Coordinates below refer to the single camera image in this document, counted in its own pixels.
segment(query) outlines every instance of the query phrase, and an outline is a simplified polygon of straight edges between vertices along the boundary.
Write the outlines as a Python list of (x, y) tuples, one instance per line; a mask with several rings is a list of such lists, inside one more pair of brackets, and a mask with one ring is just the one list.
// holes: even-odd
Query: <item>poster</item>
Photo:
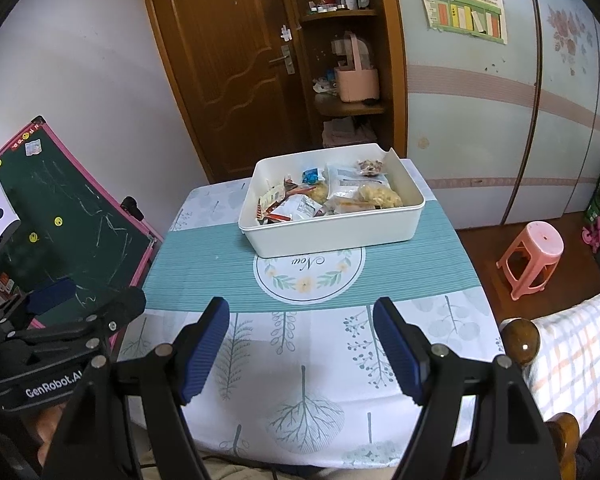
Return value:
[(507, 44), (502, 0), (422, 0), (429, 27)]

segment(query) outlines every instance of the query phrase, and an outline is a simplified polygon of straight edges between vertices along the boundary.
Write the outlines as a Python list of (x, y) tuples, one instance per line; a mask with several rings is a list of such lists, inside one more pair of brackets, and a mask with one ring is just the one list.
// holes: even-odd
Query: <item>plaid cloth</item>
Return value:
[(600, 410), (600, 294), (533, 323), (541, 343), (523, 370), (526, 384), (544, 420), (571, 413), (582, 434)]

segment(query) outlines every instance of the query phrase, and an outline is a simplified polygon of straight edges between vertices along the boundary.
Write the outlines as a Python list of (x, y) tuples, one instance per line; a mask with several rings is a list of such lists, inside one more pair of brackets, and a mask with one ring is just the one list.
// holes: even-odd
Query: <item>pink storage basket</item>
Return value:
[(345, 34), (345, 41), (347, 39), (351, 41), (353, 66), (339, 66), (335, 69), (340, 100), (351, 103), (365, 99), (379, 99), (378, 70), (375, 68), (364, 70), (360, 62), (358, 38), (355, 34), (347, 33)]

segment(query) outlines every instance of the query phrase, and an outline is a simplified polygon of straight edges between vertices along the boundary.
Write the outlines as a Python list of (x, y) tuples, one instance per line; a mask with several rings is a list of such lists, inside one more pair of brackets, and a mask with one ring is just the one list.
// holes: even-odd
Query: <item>chair armrest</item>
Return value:
[[(540, 351), (540, 332), (528, 319), (514, 319), (503, 327), (500, 336), (505, 352), (520, 368), (531, 363)], [(575, 480), (575, 452), (580, 441), (578, 421), (571, 413), (557, 413), (545, 425), (554, 441), (562, 480)]]

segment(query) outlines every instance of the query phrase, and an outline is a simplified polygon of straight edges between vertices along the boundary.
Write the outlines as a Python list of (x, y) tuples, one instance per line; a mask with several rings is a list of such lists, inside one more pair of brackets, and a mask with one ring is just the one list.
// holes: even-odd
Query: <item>wooden floor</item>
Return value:
[(482, 282), (497, 322), (508, 317), (535, 319), (570, 308), (600, 293), (600, 270), (590, 247), (582, 241), (582, 213), (549, 220), (562, 236), (564, 253), (542, 292), (511, 299), (511, 287), (496, 261), (504, 254), (524, 224), (458, 231)]

